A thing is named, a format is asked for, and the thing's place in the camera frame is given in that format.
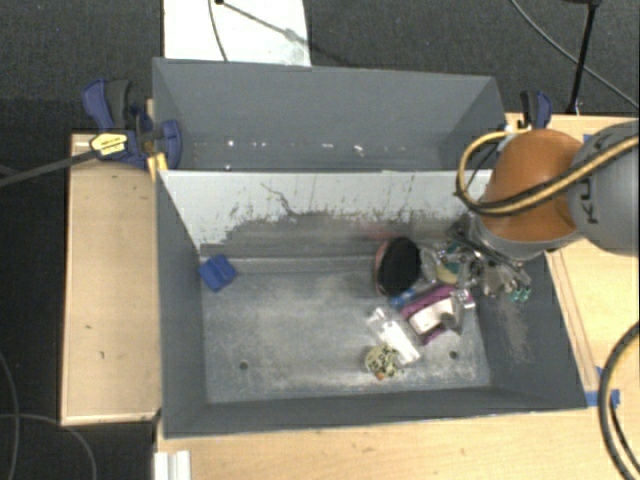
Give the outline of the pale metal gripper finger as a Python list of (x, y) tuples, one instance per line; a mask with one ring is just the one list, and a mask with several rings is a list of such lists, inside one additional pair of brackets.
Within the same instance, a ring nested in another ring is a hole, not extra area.
[(469, 290), (453, 290), (442, 310), (442, 326), (446, 330), (461, 334), (466, 315), (475, 308), (476, 302)]
[(456, 284), (459, 260), (455, 253), (447, 251), (444, 244), (430, 244), (420, 250), (422, 273), (425, 278), (444, 284)]

